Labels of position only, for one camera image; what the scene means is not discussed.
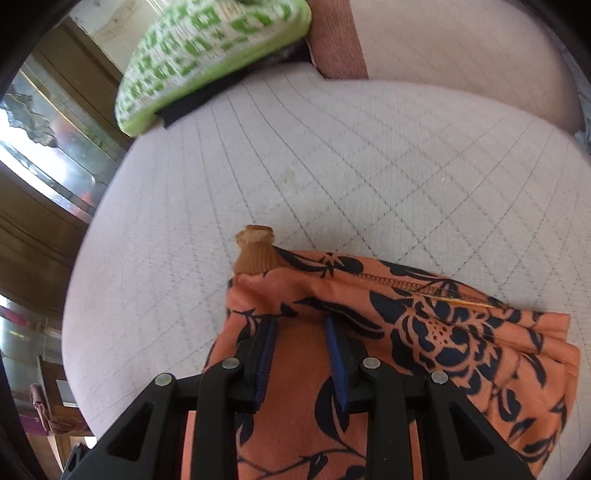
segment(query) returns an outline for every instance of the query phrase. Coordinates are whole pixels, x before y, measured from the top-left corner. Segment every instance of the green patterned cushion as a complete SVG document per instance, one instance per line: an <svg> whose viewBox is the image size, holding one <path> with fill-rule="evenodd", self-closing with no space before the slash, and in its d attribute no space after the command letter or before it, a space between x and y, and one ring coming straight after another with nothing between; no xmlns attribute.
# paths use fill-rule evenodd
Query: green patterned cushion
<svg viewBox="0 0 591 480"><path fill-rule="evenodd" d="M171 102L304 37L310 20L306 0L184 0L168 7L119 86L120 129L139 135Z"/></svg>

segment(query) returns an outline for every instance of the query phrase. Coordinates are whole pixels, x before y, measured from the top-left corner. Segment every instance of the orange cloth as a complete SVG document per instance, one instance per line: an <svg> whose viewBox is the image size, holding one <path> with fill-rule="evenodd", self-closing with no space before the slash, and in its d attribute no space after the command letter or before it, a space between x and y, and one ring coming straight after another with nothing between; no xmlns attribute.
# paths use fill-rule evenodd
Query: orange cloth
<svg viewBox="0 0 591 480"><path fill-rule="evenodd" d="M237 415L241 480L363 478L367 419L343 413L335 400L328 314L399 372L446 371L539 473L576 395L579 350L566 343L568 315L512 309L460 282L386 261L273 254L271 270L230 281L228 317L208 359L232 356L264 316L277 320L267 397L256 415Z"/></svg>

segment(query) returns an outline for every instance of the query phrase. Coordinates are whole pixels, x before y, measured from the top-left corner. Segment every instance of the green trim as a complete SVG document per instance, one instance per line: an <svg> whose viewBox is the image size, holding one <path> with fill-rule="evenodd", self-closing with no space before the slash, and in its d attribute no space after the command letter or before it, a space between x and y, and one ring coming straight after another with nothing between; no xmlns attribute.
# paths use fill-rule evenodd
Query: green trim
<svg viewBox="0 0 591 480"><path fill-rule="evenodd" d="M159 98L150 106L146 106L145 109L132 115L125 121L119 123L121 131L130 137L137 137L139 134L145 132L150 125L156 120L157 116L154 115L161 108L171 104L175 100L178 100L189 93L193 93L195 90L206 86L208 83L212 83L215 80L228 75L229 73L240 70L241 68L260 60L267 55L270 55L276 50L283 48L293 42L303 38L310 28L310 22L312 19L312 11L306 1L302 2L301 9L299 10L299 18L296 23L290 25L287 30L277 35L269 42L254 45L245 50L237 51L234 55L226 58L224 61L211 66L206 72L200 76L194 78L186 85L178 88L177 90L164 95Z"/></svg>

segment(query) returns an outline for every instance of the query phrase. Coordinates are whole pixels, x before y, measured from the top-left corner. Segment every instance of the orange garment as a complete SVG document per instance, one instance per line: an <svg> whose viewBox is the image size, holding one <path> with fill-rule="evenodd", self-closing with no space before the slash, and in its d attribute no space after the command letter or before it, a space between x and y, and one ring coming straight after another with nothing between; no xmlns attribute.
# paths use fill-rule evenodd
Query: orange garment
<svg viewBox="0 0 591 480"><path fill-rule="evenodd" d="M568 315L512 309L458 281L387 261L278 249L270 229L250 230L253 236L238 237L235 265L250 274L229 283L228 316L208 359L232 356L263 317L277 320L266 399L256 415L237 414L241 480L363 478L367 418L336 402L328 314L399 372L444 370L540 472L576 395L579 350L566 343Z"/></svg>

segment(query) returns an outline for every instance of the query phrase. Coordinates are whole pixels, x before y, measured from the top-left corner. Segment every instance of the beige fabric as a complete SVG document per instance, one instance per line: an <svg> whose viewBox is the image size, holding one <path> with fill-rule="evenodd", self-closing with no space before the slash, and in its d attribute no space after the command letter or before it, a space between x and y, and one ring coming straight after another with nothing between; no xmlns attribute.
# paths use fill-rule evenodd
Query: beige fabric
<svg viewBox="0 0 591 480"><path fill-rule="evenodd" d="M234 235L451 275L573 317L579 401L542 480L591 440L591 165L574 139L487 98L327 81L306 64L244 80L139 137L99 206L66 301L72 392L102 435L159 372L201 369L225 318Z"/></svg>
<svg viewBox="0 0 591 480"><path fill-rule="evenodd" d="M478 93L570 133L583 127L562 56L536 20L513 5L503 0L350 4L369 78Z"/></svg>

